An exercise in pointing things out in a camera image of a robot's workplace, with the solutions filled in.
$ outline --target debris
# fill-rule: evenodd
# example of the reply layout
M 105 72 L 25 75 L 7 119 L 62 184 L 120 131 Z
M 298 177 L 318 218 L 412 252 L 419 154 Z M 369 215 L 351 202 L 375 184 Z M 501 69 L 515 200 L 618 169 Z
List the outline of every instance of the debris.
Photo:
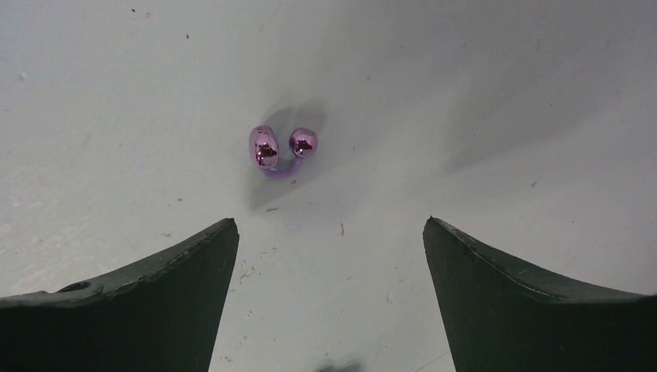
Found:
M 241 280 L 244 279 L 245 277 L 249 277 L 249 276 L 251 276 L 251 274 L 252 274 L 255 270 L 256 270 L 256 268 L 253 267 L 253 266 L 251 266 L 250 269 L 248 269 L 244 274 L 242 274 L 241 278 L 239 279 L 239 280 L 240 280 L 240 283 L 241 283 Z

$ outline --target pink piercing jewelry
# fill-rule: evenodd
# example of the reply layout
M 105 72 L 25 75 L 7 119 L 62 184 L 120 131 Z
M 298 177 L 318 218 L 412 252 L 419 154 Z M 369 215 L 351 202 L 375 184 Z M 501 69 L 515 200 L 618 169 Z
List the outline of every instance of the pink piercing jewelry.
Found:
M 310 129 L 297 128 L 290 134 L 288 145 L 294 153 L 294 159 L 289 167 L 277 169 L 279 150 L 273 129 L 269 126 L 257 126 L 249 136 L 251 161 L 269 178 L 290 177 L 301 169 L 304 159 L 317 149 L 317 135 Z

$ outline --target white surface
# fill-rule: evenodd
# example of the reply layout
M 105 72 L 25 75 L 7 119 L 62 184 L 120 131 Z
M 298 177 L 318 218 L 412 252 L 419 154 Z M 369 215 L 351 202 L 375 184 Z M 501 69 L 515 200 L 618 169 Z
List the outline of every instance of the white surface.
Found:
M 655 19 L 651 0 L 1 1 L 0 295 L 234 217 L 212 370 L 436 372 L 430 215 L 656 292 Z M 287 105 L 323 110 L 320 148 L 272 184 L 246 140 Z

